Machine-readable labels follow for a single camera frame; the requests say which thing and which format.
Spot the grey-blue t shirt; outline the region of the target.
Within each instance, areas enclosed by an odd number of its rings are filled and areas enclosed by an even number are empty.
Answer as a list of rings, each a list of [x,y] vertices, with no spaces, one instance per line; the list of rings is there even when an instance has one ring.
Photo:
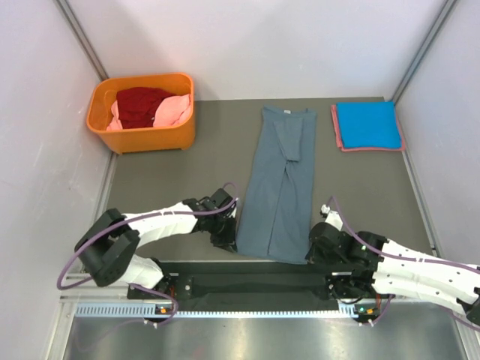
[[[309,251],[316,112],[264,106],[238,225],[238,252],[304,264]]]

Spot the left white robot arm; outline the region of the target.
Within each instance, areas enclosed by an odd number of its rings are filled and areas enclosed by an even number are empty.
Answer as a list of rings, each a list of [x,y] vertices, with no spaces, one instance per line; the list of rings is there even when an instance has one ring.
[[[173,280],[153,257],[136,254],[138,248],[170,236],[208,233],[216,248],[236,251],[238,200],[223,189],[202,199],[189,198],[167,208],[141,214],[105,211],[74,248],[98,287],[117,281],[130,284],[130,299],[173,294]]]

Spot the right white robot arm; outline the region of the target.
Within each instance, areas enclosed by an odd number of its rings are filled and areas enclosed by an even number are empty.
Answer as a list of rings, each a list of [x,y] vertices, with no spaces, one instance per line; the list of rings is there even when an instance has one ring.
[[[372,232],[350,235],[318,223],[309,234],[312,265],[347,265],[326,278],[337,299],[395,296],[430,302],[479,324],[479,267],[421,253]]]

